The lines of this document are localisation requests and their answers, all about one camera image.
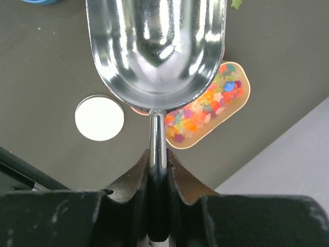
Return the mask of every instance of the white surface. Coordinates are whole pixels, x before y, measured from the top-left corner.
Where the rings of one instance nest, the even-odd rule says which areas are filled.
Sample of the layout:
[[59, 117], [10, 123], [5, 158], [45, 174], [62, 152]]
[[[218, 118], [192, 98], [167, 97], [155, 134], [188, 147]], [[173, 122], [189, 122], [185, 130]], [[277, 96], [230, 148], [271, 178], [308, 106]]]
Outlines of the white surface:
[[314, 198], [329, 213], [329, 98], [216, 191], [305, 195]]
[[91, 140], [108, 140], [122, 129], [124, 115], [121, 106], [107, 97], [88, 97], [76, 110], [76, 125], [82, 135]]

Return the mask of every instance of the dark gray table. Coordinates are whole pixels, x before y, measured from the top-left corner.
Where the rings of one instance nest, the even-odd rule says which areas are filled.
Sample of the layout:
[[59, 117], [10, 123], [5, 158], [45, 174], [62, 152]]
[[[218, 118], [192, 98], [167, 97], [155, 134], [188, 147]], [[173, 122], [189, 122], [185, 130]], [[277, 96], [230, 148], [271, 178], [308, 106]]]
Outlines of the dark gray table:
[[[324, 0], [245, 0], [227, 13], [225, 60], [251, 83], [245, 107], [194, 147], [175, 150], [215, 188], [329, 96]], [[0, 0], [0, 145], [73, 189], [100, 188], [149, 145], [149, 119], [121, 104], [125, 124], [106, 142], [75, 126], [84, 97], [108, 94], [89, 47], [84, 0], [51, 6]]]

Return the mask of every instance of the shiny steel scoop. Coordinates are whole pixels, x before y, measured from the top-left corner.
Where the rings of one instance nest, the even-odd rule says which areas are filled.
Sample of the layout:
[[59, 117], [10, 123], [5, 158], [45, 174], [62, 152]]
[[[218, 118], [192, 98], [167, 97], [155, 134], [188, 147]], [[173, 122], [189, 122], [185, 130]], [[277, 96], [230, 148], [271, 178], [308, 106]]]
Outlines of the shiny steel scoop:
[[150, 174], [166, 176], [164, 118], [199, 97], [224, 53], [226, 0], [86, 0], [96, 69], [151, 116]]

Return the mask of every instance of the white coaster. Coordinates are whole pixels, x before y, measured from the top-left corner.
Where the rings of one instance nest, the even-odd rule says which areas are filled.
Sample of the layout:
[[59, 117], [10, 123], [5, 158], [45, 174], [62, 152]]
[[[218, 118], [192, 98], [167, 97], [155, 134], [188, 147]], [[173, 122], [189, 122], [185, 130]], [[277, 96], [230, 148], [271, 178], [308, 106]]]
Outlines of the white coaster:
[[122, 129], [124, 114], [121, 106], [104, 95], [85, 98], [76, 109], [76, 125], [91, 140], [108, 140]]

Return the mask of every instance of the small rectangular tray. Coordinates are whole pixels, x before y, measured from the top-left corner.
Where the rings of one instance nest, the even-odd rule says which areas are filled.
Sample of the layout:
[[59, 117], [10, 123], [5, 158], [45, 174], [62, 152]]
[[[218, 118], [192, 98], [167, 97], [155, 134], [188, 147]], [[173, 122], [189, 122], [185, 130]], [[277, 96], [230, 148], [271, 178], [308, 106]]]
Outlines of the small rectangular tray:
[[194, 146], [240, 110], [249, 95], [250, 83], [243, 68], [235, 62], [222, 63], [204, 94], [186, 107], [167, 115], [167, 142], [177, 149]]

